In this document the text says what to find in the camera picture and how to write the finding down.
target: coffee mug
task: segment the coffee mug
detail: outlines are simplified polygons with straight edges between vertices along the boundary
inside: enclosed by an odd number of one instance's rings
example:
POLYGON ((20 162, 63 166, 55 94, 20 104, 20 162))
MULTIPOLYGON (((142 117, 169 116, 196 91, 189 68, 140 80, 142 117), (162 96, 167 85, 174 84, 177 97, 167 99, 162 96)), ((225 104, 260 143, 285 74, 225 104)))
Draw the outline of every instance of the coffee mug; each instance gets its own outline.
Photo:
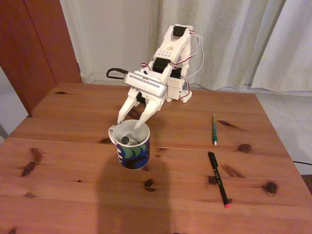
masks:
POLYGON ((150 158, 150 129, 146 124, 135 129, 137 122, 138 120, 130 119, 108 129, 108 136, 117 149, 120 164, 131 170, 144 167, 150 158), (126 136, 130 136, 138 144, 125 144, 127 142, 121 139, 126 136))

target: white robotic arm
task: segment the white robotic arm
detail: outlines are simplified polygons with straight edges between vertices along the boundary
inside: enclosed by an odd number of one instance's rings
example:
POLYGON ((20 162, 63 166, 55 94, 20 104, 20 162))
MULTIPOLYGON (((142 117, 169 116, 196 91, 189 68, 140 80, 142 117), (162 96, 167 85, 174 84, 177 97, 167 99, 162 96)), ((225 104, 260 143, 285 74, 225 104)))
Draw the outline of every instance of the white robotic arm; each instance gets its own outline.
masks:
POLYGON ((131 86, 128 98, 123 104, 117 123, 121 123, 129 111, 139 105, 138 100, 145 99, 145 110, 142 113, 135 128, 145 123, 155 112, 159 111, 164 100, 170 102, 172 99, 187 102, 192 96, 188 89, 187 95, 182 91, 185 77, 189 68, 189 57, 191 53, 190 30, 192 26, 179 25, 170 26, 164 36, 164 41, 154 54, 154 61, 148 66, 134 73, 123 69, 112 68, 108 70, 107 77, 111 77, 111 71, 119 71, 124 74, 124 83, 131 86))

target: mug rim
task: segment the mug rim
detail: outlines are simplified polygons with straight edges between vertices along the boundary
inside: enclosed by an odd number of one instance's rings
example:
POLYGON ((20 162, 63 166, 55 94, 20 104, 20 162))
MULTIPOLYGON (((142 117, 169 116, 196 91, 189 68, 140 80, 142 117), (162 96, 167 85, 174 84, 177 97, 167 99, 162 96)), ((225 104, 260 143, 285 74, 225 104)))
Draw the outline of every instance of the mug rim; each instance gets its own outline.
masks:
MULTIPOLYGON (((123 122, 126 122, 126 121, 135 121, 135 122, 138 122, 137 119, 128 119, 128 120, 125 120, 125 121, 123 121, 123 122)), ((133 148, 133 147, 137 147, 137 146, 140 146, 140 145, 144 144, 144 143, 150 138, 150 133, 151 133, 150 128, 147 126, 146 123, 143 123, 142 126, 145 125, 145 126, 147 127, 147 129, 148 129, 148 136, 147 136, 147 138, 146 138, 143 142, 141 142, 140 144, 137 144, 137 145, 125 145, 125 144, 122 144, 122 143, 120 143, 118 140, 116 140, 115 134, 114 134, 114 131, 115 131, 116 128, 117 128, 118 126, 120 126, 120 125, 121 125, 121 124, 116 125, 115 129, 113 130, 113 137, 114 137, 115 145, 118 143, 118 144, 121 145, 121 146, 128 147, 128 148, 133 148)))

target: white curtain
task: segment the white curtain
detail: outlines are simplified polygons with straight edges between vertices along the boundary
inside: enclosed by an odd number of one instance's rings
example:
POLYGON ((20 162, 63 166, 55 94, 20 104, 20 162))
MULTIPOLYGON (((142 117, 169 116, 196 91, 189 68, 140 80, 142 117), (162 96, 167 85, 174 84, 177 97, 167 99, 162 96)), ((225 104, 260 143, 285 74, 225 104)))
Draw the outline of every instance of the white curtain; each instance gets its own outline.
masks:
MULTIPOLYGON (((157 9, 157 45, 170 25, 194 26, 203 37, 205 62, 190 82, 211 90, 239 88, 249 81, 246 73, 267 4, 268 0, 163 0, 157 9)), ((201 53, 191 59, 188 74, 200 63, 201 53)))
POLYGON ((252 88, 312 91, 312 0, 286 0, 252 88))

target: blue pattern on mug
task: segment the blue pattern on mug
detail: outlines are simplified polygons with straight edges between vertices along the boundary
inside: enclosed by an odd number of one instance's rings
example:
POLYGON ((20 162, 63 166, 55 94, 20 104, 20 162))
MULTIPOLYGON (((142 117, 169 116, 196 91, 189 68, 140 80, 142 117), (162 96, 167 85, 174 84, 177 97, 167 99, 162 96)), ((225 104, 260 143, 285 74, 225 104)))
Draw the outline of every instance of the blue pattern on mug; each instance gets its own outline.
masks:
POLYGON ((139 169, 144 167, 150 158, 150 140, 136 147, 116 144, 119 161, 125 168, 139 169))

